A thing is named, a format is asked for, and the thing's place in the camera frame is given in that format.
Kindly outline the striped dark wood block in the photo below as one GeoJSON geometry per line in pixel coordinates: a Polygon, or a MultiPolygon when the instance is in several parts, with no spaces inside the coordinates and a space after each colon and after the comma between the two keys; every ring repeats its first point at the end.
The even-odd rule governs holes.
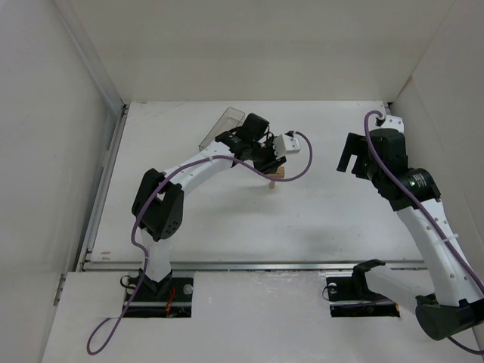
{"type": "Polygon", "coordinates": [[[276,179],[283,179],[285,177],[285,168],[283,166],[279,166],[273,177],[276,179]]]}

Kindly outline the clear plastic box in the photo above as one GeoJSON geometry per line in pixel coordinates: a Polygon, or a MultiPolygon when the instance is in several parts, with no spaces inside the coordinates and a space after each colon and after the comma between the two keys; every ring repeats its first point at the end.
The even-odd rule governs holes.
{"type": "Polygon", "coordinates": [[[215,140],[216,136],[240,126],[244,121],[244,117],[245,112],[228,107],[199,144],[199,151],[206,149],[215,140]]]}

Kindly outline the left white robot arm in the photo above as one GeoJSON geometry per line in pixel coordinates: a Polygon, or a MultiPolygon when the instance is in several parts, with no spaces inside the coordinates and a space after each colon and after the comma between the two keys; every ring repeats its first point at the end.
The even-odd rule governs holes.
{"type": "Polygon", "coordinates": [[[269,122],[259,115],[250,113],[242,120],[221,116],[195,156],[171,169],[146,171],[132,204],[132,244],[144,254],[137,291],[159,298],[169,289],[169,239],[182,225],[185,198],[192,191],[237,165],[273,181],[287,155],[299,150],[292,132],[274,135],[269,122]]]}

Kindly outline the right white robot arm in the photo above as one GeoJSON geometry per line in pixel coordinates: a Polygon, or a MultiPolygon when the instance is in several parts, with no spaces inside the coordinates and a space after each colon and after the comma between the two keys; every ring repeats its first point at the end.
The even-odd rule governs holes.
{"type": "Polygon", "coordinates": [[[352,174],[371,181],[389,201],[410,232],[433,282],[433,287],[425,287],[372,259],[353,269],[357,299],[391,299],[414,313],[433,340],[444,340],[481,324],[482,288],[467,271],[467,260],[445,217],[431,174],[408,166],[404,134],[395,129],[375,129],[368,137],[350,133],[337,171],[346,171],[351,156],[356,157],[352,174]]]}

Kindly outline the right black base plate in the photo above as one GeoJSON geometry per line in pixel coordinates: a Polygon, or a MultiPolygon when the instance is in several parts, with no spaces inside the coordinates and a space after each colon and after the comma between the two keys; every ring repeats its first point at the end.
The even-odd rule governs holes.
{"type": "Polygon", "coordinates": [[[395,302],[378,293],[360,295],[350,276],[327,277],[321,295],[332,318],[400,318],[395,302]]]}

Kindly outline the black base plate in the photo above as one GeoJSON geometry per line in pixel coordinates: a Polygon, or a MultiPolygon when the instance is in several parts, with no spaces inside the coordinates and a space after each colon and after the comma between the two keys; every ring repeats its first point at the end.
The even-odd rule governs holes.
{"type": "Polygon", "coordinates": [[[174,277],[169,274],[161,282],[144,278],[137,292],[135,288],[139,276],[123,276],[121,286],[125,297],[121,311],[127,307],[125,318],[190,318],[194,279],[192,277],[174,277]]]}
{"type": "Polygon", "coordinates": [[[395,302],[378,293],[360,295],[350,276],[327,277],[321,295],[332,318],[400,318],[395,302]]]}

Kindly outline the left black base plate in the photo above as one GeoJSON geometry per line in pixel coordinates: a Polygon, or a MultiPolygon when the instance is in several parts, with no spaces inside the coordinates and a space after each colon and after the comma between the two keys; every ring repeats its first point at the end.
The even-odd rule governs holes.
{"type": "Polygon", "coordinates": [[[127,307],[125,318],[190,318],[194,279],[192,277],[174,277],[169,274],[161,282],[144,278],[137,292],[135,288],[139,276],[123,276],[121,286],[125,297],[121,311],[127,307]]]}

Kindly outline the aluminium front rail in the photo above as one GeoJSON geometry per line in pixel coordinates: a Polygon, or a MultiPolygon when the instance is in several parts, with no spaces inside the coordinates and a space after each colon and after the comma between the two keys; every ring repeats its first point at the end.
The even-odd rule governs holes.
{"type": "MultiPolygon", "coordinates": [[[[172,262],[177,271],[348,271],[360,261],[343,262],[172,262]]],[[[81,271],[137,271],[140,262],[84,262],[81,271]]]]}

